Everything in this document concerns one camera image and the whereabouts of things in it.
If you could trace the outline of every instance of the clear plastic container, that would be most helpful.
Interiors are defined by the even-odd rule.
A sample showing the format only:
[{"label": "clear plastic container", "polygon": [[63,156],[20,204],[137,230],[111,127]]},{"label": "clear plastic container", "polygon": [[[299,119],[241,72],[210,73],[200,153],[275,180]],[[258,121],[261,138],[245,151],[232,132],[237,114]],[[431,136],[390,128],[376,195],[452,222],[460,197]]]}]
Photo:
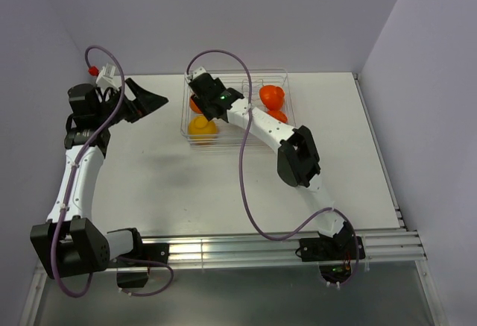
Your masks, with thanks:
[{"label": "clear plastic container", "polygon": [[[240,91],[245,98],[248,97],[248,79],[246,74],[240,70],[217,70],[208,71],[214,78],[220,78],[225,87],[232,87]],[[291,103],[290,87],[288,85],[288,74],[284,69],[260,69],[250,70],[252,77],[252,104],[259,109],[266,111],[259,97],[260,89],[265,85],[276,85],[285,91],[285,103],[281,111],[288,117],[288,125],[295,126],[295,118]],[[239,147],[244,136],[244,130],[235,125],[231,125],[220,119],[214,119],[217,125],[218,134],[214,135],[191,135],[188,133],[189,123],[198,116],[189,107],[189,99],[192,94],[187,80],[184,78],[184,96],[182,122],[180,126],[181,134],[187,139],[192,148],[200,151],[226,150],[227,148]],[[252,134],[247,138],[247,147],[268,148],[266,144],[257,139]]]}]

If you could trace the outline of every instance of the white table surface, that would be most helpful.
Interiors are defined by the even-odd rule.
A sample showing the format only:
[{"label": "white table surface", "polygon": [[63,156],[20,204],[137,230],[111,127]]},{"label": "white table surface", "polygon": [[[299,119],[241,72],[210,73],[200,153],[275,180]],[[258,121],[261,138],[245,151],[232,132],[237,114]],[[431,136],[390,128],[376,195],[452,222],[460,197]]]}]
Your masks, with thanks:
[{"label": "white table surface", "polygon": [[[103,232],[147,235],[255,233],[239,190],[238,153],[191,150],[180,134],[183,76],[132,76],[169,103],[135,124],[113,126],[92,215]],[[290,74],[297,126],[313,133],[323,180],[356,229],[398,228],[376,147],[351,73]],[[271,151],[245,150],[249,205],[264,231],[295,229],[314,210],[284,184]],[[311,222],[305,231],[314,230]]]}]

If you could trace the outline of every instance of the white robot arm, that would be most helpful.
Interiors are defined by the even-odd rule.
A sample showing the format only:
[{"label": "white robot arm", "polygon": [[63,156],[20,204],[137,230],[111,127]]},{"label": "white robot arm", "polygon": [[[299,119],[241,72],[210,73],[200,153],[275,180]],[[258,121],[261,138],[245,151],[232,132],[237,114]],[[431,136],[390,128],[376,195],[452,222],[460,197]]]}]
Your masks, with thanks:
[{"label": "white robot arm", "polygon": [[[114,85],[113,67],[108,65],[98,72],[96,86],[80,84],[68,91],[73,113],[66,123],[66,166],[63,181],[46,223],[34,225],[30,233],[31,242],[50,278],[54,276],[51,246],[57,225],[61,225],[56,253],[56,264],[61,278],[102,271],[108,267],[110,260],[117,256],[140,257],[142,251],[141,236],[135,228],[102,234],[94,226],[91,222],[92,199],[110,141],[108,127],[123,119],[136,122],[166,104],[167,98],[142,89],[128,78],[125,83],[136,99],[131,101],[124,98],[114,119],[89,144],[75,165],[76,173],[69,200],[64,201],[72,166],[78,161],[81,149],[119,102],[120,92]],[[65,209],[64,220],[59,223],[61,212]]]},{"label": "white robot arm", "polygon": [[[282,180],[297,187],[306,201],[318,209],[334,207],[335,202],[323,185],[318,151],[308,128],[281,123],[249,105],[241,93],[226,89],[220,79],[213,79],[203,67],[194,70],[188,78],[195,93],[192,98],[207,119],[220,118],[245,129],[251,110],[250,132],[277,154],[277,172]],[[336,213],[324,213],[316,223],[321,234],[333,237],[343,228],[344,219]]]}]

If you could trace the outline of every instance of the lavender wall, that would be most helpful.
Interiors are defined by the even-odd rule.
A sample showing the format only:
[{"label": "lavender wall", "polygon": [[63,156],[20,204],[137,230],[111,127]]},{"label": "lavender wall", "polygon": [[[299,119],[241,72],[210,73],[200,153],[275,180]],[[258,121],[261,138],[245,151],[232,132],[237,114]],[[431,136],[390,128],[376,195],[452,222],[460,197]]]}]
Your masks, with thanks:
[{"label": "lavender wall", "polygon": [[108,46],[135,74],[181,73],[206,48],[253,67],[358,72],[395,1],[50,0],[78,47]]},{"label": "lavender wall", "polygon": [[452,325],[476,323],[477,0],[398,0],[361,83]]},{"label": "lavender wall", "polygon": [[16,325],[64,166],[66,91],[83,81],[79,51],[47,0],[0,0],[0,320]]}]

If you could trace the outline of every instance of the orange object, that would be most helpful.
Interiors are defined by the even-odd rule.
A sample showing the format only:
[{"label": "orange object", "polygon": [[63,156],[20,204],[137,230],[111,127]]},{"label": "orange object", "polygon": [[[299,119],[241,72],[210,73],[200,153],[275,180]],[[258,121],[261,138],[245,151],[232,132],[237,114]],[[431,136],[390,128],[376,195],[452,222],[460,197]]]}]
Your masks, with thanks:
[{"label": "orange object", "polygon": [[275,85],[265,85],[260,89],[260,99],[269,110],[279,110],[285,101],[285,91]]},{"label": "orange object", "polygon": [[195,113],[198,113],[199,115],[202,114],[202,112],[199,110],[199,107],[197,107],[194,100],[192,100],[192,96],[189,99],[189,106],[190,106],[191,110],[193,110]]},{"label": "orange object", "polygon": [[269,110],[267,113],[275,119],[278,119],[280,122],[288,122],[288,117],[282,111]]},{"label": "orange object", "polygon": [[213,121],[207,121],[203,115],[197,116],[190,121],[187,131],[193,136],[191,137],[193,140],[209,140],[215,138],[215,136],[211,135],[218,133],[217,125]]}]

